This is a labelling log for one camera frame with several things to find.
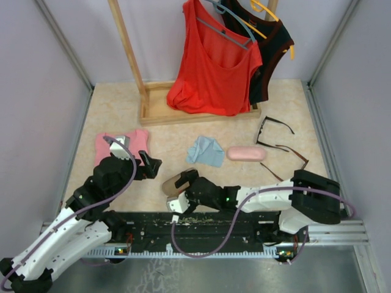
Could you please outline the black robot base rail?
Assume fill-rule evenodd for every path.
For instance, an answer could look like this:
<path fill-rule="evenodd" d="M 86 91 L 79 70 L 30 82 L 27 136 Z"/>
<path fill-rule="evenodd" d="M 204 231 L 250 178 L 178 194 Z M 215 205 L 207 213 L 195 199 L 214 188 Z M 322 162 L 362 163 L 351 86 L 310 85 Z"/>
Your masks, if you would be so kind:
<path fill-rule="evenodd" d="M 277 230 L 278 212 L 231 214 L 195 212 L 171 223 L 168 212 L 122 212 L 126 228 L 116 241 L 89 251 L 86 258 L 106 258 L 114 263 L 128 259 L 184 258 L 218 251 L 212 258 L 265 258 L 292 260 L 308 238 L 307 229 L 296 234 Z"/>

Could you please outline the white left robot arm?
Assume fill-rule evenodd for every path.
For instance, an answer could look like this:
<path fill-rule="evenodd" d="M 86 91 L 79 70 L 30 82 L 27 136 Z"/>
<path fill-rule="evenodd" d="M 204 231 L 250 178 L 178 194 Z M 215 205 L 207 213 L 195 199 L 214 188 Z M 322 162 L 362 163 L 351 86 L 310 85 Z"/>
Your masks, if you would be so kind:
<path fill-rule="evenodd" d="M 126 221 L 110 203 L 134 181 L 153 179 L 162 164 L 145 151 L 136 159 L 103 158 L 49 227 L 22 253 L 1 260 L 1 290 L 48 292 L 59 275 L 93 248 L 126 238 Z"/>

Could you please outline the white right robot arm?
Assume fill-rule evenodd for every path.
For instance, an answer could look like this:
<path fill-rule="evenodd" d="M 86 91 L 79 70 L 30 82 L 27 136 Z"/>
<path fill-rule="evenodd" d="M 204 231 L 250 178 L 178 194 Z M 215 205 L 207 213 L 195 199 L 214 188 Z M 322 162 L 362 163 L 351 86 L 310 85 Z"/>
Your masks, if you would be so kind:
<path fill-rule="evenodd" d="M 278 212 L 274 237 L 282 242 L 313 223 L 336 225 L 341 222 L 340 184 L 306 170 L 296 170 L 291 179 L 275 185 L 244 187 L 217 186 L 205 177 L 187 179 L 177 195 L 168 197 L 167 208 L 188 214 L 198 206 L 224 212 Z"/>

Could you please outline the plaid brown glasses case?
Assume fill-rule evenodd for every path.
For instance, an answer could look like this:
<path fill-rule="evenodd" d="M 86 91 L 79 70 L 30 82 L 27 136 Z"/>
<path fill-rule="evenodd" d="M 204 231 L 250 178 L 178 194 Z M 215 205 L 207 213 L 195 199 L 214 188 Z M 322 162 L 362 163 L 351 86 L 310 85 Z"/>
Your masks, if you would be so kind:
<path fill-rule="evenodd" d="M 186 190 L 198 177 L 198 171 L 195 168 L 189 168 L 165 181 L 162 184 L 162 191 L 167 197 L 176 197 Z"/>

